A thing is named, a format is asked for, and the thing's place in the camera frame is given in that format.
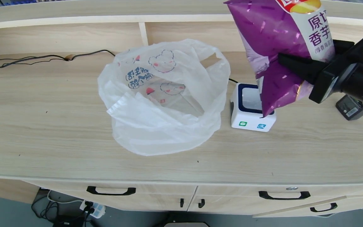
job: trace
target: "plastic bag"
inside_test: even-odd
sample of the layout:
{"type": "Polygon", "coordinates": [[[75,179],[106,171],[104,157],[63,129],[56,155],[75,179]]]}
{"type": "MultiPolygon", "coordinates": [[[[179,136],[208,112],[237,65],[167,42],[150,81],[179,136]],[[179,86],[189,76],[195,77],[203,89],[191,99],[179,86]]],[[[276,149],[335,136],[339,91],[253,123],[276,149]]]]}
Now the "plastic bag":
{"type": "Polygon", "coordinates": [[[264,116],[308,96],[312,85],[278,63],[278,53],[329,61],[334,56],[327,14],[320,0],[225,2],[256,73],[264,116]]]}
{"type": "Polygon", "coordinates": [[[197,40],[116,55],[98,78],[114,139],[145,156],[201,145],[221,126],[229,75],[220,50],[197,40]],[[214,53],[220,60],[204,68],[200,61],[214,53]]]}

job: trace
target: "white plastic bag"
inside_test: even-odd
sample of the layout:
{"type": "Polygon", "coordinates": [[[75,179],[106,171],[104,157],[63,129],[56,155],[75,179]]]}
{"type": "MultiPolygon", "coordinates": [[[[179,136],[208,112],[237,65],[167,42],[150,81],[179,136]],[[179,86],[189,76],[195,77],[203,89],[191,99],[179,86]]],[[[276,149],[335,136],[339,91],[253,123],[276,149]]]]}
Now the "white plastic bag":
{"type": "Polygon", "coordinates": [[[145,156],[201,145],[221,126],[229,75],[220,50],[197,40],[118,54],[98,78],[114,139],[145,156]],[[200,61],[214,53],[220,60],[204,68],[200,61]]]}

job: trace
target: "white scanner box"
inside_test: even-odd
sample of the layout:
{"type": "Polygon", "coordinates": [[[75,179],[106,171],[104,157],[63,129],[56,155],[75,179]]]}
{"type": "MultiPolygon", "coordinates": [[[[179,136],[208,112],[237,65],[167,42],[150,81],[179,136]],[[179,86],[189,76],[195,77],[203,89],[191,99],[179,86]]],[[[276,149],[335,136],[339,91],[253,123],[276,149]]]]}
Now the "white scanner box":
{"type": "Polygon", "coordinates": [[[268,132],[276,120],[275,111],[262,117],[260,92],[257,85],[236,85],[231,96],[232,128],[268,132]]]}

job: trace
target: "power strip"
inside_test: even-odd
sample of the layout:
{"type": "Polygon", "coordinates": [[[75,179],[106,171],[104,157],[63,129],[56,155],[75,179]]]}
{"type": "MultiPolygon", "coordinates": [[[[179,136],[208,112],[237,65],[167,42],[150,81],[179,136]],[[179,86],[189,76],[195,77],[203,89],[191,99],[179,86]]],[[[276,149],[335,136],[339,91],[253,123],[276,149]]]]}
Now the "power strip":
{"type": "MultiPolygon", "coordinates": [[[[84,200],[81,204],[81,206],[79,207],[81,210],[84,210],[86,207],[85,204],[86,200],[84,200]]],[[[105,213],[106,213],[106,206],[99,204],[99,203],[93,203],[92,208],[95,209],[95,211],[90,214],[92,217],[94,218],[101,218],[105,213]]]]}

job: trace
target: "barcode label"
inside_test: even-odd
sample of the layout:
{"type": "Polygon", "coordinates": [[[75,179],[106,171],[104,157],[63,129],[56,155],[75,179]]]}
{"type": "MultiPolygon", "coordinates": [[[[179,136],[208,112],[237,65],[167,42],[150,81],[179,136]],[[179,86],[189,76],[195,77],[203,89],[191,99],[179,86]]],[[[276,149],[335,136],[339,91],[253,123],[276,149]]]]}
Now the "barcode label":
{"type": "Polygon", "coordinates": [[[348,113],[347,113],[347,117],[350,117],[350,116],[352,116],[354,113],[356,113],[358,111],[358,109],[357,108],[353,108],[352,110],[350,110],[348,113]]]}

